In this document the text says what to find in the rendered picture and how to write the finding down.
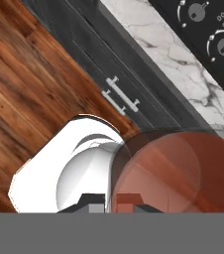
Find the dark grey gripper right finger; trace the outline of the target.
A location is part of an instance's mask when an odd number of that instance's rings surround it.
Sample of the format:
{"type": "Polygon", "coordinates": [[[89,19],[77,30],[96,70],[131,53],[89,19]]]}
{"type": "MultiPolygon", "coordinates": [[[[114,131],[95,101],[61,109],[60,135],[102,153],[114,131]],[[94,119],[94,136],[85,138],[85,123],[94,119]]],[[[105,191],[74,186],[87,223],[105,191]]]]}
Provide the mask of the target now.
{"type": "Polygon", "coordinates": [[[162,213],[161,210],[144,203],[139,193],[118,193],[116,196],[117,213],[162,213]]]}

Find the black hob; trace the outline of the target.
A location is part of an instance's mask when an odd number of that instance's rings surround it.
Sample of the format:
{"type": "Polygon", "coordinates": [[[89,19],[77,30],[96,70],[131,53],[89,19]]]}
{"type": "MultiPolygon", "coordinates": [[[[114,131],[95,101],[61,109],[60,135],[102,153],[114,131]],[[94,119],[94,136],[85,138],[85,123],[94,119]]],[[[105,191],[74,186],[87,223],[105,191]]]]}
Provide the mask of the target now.
{"type": "Polygon", "coordinates": [[[148,0],[224,90],[224,57],[217,51],[224,38],[224,0],[148,0]],[[203,21],[193,22],[188,8],[208,2],[203,21]]]}

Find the white rounded object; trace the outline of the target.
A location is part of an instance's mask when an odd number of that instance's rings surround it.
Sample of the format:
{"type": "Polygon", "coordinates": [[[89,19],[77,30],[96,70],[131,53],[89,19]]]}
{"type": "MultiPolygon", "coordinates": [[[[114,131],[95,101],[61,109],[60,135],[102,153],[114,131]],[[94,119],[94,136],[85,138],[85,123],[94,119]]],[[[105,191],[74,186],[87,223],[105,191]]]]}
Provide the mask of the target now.
{"type": "Polygon", "coordinates": [[[108,121],[74,116],[15,173],[8,191],[11,203],[21,213],[58,213],[84,193],[102,193],[109,212],[112,163],[123,144],[108,121]]]}

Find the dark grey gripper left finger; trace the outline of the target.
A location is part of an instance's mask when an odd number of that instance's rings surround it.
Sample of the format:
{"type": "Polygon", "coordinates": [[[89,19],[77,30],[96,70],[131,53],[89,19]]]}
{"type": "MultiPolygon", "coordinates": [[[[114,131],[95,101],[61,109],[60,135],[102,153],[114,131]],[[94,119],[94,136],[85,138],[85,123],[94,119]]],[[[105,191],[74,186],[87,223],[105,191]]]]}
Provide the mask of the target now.
{"type": "Polygon", "coordinates": [[[61,210],[63,213],[104,213],[105,195],[102,193],[84,193],[78,203],[61,210]]]}

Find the dark grey drawer front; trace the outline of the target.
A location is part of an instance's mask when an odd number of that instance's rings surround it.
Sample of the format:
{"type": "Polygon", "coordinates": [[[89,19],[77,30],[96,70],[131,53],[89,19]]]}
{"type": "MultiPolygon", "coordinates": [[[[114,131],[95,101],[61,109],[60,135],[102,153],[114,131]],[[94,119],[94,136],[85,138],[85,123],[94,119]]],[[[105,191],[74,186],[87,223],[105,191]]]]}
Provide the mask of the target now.
{"type": "Polygon", "coordinates": [[[108,89],[109,95],[120,106],[126,107],[125,116],[131,118],[140,128],[159,126],[154,106],[142,93],[142,86],[133,74],[122,64],[113,51],[95,31],[76,13],[66,0],[21,0],[46,30],[96,81],[101,91],[108,89]],[[116,84],[137,105],[134,112],[128,104],[111,88],[106,78],[117,76],[116,84]]]}
{"type": "Polygon", "coordinates": [[[210,128],[100,0],[66,1],[139,81],[142,93],[155,108],[159,128],[210,128]]]}

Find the translucent red round disc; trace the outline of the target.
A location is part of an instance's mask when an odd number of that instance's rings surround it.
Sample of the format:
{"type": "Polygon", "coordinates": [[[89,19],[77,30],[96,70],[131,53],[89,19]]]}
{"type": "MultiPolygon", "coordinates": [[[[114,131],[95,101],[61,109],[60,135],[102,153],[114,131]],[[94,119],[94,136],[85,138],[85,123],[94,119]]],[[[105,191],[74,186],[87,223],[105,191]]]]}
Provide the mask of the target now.
{"type": "Polygon", "coordinates": [[[118,193],[139,193],[163,213],[224,212],[224,139],[205,130],[137,134],[113,161],[113,212],[118,193]]]}

